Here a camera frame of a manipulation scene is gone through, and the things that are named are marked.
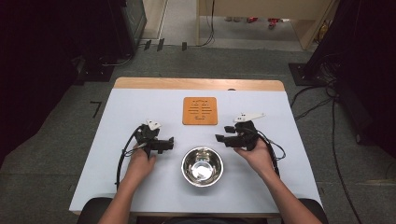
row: gray floor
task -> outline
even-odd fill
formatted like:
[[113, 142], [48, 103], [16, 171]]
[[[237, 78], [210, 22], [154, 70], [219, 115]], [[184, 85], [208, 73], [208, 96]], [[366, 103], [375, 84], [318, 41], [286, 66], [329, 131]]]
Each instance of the gray floor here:
[[[288, 63], [306, 63], [310, 56], [307, 51], [266, 48], [139, 49], [115, 69], [109, 83], [71, 87], [41, 130], [7, 156], [0, 171], [0, 223], [76, 223], [78, 217], [68, 207], [117, 77], [277, 79], [291, 99], [301, 87], [294, 85]], [[325, 98], [323, 89], [304, 93], [293, 113], [299, 115]], [[103, 102], [96, 118], [90, 101]], [[320, 107], [297, 125], [329, 221], [357, 223], [334, 165], [331, 109], [330, 104]], [[357, 145], [353, 125], [339, 104], [335, 122], [340, 171], [362, 223], [396, 223], [396, 185], [384, 181], [396, 178], [395, 160], [379, 147]]]
[[[168, 0], [163, 28], [160, 38], [164, 38], [165, 45], [181, 46], [187, 42], [189, 46], [196, 45], [196, 0]], [[200, 18], [200, 43], [209, 38], [211, 17]], [[213, 18], [215, 41], [209, 48], [225, 49], [278, 49], [286, 51], [301, 51], [300, 42], [295, 35], [289, 21], [279, 22], [274, 30], [268, 29], [269, 22], [265, 18], [247, 23], [225, 21], [223, 17]], [[314, 51], [317, 44], [313, 44], [308, 51]]]

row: white table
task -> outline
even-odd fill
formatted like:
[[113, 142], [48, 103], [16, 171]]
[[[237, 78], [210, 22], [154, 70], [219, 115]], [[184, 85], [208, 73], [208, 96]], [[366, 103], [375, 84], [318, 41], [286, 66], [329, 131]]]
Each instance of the white table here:
[[[275, 91], [240, 91], [238, 88], [248, 88], [244, 84], [249, 82], [255, 89], [254, 86], [262, 81], [254, 80], [124, 79], [126, 83], [145, 83], [137, 88], [145, 88], [149, 83], [156, 86], [158, 80], [164, 81], [165, 84], [161, 85], [163, 88], [166, 88], [166, 83], [168, 86], [183, 84], [183, 80], [188, 88], [192, 80], [192, 86], [199, 89], [199, 85], [194, 82], [202, 80], [206, 82], [203, 88], [210, 89], [211, 85], [219, 84], [221, 87], [234, 86], [239, 91], [128, 89], [128, 85], [116, 84], [110, 93], [70, 211], [78, 214], [91, 198], [114, 196], [121, 150], [137, 126], [146, 119], [153, 119], [162, 125], [159, 139], [174, 136], [175, 146], [173, 150], [158, 155], [154, 171], [135, 193], [131, 210], [135, 215], [278, 217], [276, 205], [262, 180], [244, 159], [216, 141], [215, 134], [231, 135], [224, 132], [224, 126], [233, 125], [233, 118], [241, 112], [266, 114], [264, 118], [255, 119], [254, 124], [287, 153], [286, 159], [278, 163], [281, 179], [296, 197], [310, 198], [320, 203], [309, 160], [284, 91], [276, 88], [269, 88]], [[279, 85], [276, 81], [266, 83]], [[183, 125], [183, 99], [188, 96], [216, 97], [219, 124]], [[181, 173], [183, 156], [197, 146], [211, 147], [223, 159], [224, 173], [214, 186], [197, 188], [188, 183]], [[281, 156], [279, 150], [276, 150], [276, 154]], [[126, 158], [122, 165], [121, 178], [128, 161]]]

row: human hand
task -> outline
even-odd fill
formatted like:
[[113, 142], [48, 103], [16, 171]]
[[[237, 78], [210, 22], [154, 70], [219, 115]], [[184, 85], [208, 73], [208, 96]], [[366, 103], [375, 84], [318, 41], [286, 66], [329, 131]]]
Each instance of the human hand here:
[[240, 147], [236, 147], [233, 150], [247, 160], [250, 167], [256, 171], [262, 179], [265, 180], [265, 177], [268, 175], [275, 174], [268, 147], [260, 138], [251, 151], [246, 151]]
[[137, 188], [140, 182], [153, 170], [156, 159], [155, 155], [148, 159], [148, 154], [142, 148], [137, 149], [131, 156], [128, 170], [122, 181]]

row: table leg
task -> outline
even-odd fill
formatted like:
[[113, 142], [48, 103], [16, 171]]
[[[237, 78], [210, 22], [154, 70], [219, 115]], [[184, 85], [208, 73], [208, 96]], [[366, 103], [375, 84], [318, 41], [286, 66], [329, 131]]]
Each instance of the table leg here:
[[321, 25], [332, 11], [334, 2], [335, 0], [330, 0], [328, 4], [323, 4], [323, 8], [320, 10], [321, 13], [318, 14], [318, 18], [314, 21], [291, 20], [291, 25], [303, 49], [308, 49], [311, 46]]
[[195, 19], [195, 45], [199, 46], [200, 45], [200, 13], [199, 13], [199, 1], [197, 0], [197, 15], [196, 15], [196, 19]]

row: bowl rim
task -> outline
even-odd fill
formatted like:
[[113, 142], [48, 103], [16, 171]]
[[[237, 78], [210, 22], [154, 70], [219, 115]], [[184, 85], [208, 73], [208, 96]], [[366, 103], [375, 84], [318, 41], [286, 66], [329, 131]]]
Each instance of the bowl rim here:
[[[219, 161], [220, 161], [221, 171], [220, 171], [219, 176], [218, 176], [213, 182], [211, 182], [211, 183], [209, 183], [209, 184], [206, 184], [206, 185], [199, 185], [199, 184], [196, 184], [196, 183], [190, 181], [190, 180], [186, 177], [186, 174], [184, 174], [184, 173], [185, 173], [185, 172], [184, 172], [184, 169], [183, 169], [184, 161], [186, 160], [187, 156], [188, 156], [190, 153], [192, 153], [194, 150], [197, 150], [197, 149], [208, 149], [209, 151], [215, 153], [216, 156], [219, 158]], [[205, 187], [209, 187], [209, 186], [214, 185], [214, 184], [215, 184], [216, 182], [218, 182], [219, 179], [221, 178], [223, 171], [224, 171], [224, 163], [223, 163], [223, 161], [222, 161], [222, 159], [221, 159], [221, 156], [220, 156], [220, 154], [219, 154], [215, 149], [213, 149], [213, 148], [211, 148], [211, 147], [194, 147], [194, 148], [190, 149], [190, 150], [184, 155], [183, 160], [181, 161], [181, 173], [183, 174], [184, 178], [185, 178], [187, 181], [189, 181], [190, 184], [194, 185], [195, 187], [199, 187], [199, 188], [205, 188]]]

